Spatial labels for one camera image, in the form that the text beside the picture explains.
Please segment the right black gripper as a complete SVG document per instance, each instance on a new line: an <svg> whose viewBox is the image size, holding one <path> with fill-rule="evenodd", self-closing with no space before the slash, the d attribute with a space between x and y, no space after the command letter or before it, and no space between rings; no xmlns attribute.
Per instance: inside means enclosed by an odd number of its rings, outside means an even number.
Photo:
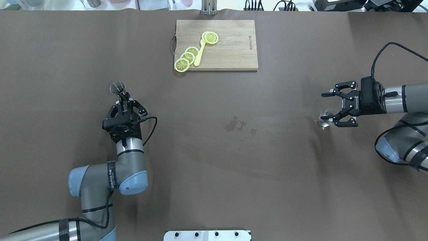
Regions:
<svg viewBox="0 0 428 241"><path fill-rule="evenodd" d="M347 99L349 101L356 100L355 105L347 105L340 112L334 116L324 116L322 119L329 118L332 121L332 124L338 128L356 128L358 122L354 116L362 115L376 115L384 114L384 87L381 83L375 80L362 80L361 88L357 92L356 98L351 95L351 93L344 93L341 90L343 89L352 89L356 90L357 82L356 81L346 81L341 83L336 83L335 87L330 90L330 92L322 93L322 97L333 97L339 96L342 99ZM341 120L347 116L350 118L342 122Z"/></svg>

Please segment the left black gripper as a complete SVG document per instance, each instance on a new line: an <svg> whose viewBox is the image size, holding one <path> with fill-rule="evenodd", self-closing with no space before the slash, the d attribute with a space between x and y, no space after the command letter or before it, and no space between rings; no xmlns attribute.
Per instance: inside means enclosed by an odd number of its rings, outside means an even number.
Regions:
<svg viewBox="0 0 428 241"><path fill-rule="evenodd" d="M144 117L148 115L148 112L142 104L133 98L129 98L127 101L127 110L130 112L128 114L134 114L138 116L136 122L132 126L123 126L120 128L115 128L113 131L109 131L110 137L114 143L121 142L126 138L137 138L142 140L141 128L138 123L139 117ZM106 118L103 120L103 126L115 126L122 123L122 103L116 102L107 113Z"/></svg>

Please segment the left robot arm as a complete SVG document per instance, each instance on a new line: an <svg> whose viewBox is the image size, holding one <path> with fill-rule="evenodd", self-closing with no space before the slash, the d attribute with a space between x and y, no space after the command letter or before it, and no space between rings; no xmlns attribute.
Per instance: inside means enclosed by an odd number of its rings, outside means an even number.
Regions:
<svg viewBox="0 0 428 241"><path fill-rule="evenodd" d="M48 221L2 236L2 241L114 241L116 224L112 194L136 195L148 187L140 123L146 109L136 100L117 101L103 120L116 144L117 160L73 169L69 190L81 200L81 217Z"/></svg>

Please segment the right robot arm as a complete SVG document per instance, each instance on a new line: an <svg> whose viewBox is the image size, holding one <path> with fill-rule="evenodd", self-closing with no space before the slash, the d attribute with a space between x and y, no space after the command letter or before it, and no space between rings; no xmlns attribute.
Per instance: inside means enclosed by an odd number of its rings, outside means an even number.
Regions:
<svg viewBox="0 0 428 241"><path fill-rule="evenodd" d="M364 115L396 114L403 116L376 138L376 153L387 163L407 166L427 174L427 83L385 88L372 77L335 84L322 97L341 98L341 110L320 116L339 128L355 128Z"/></svg>

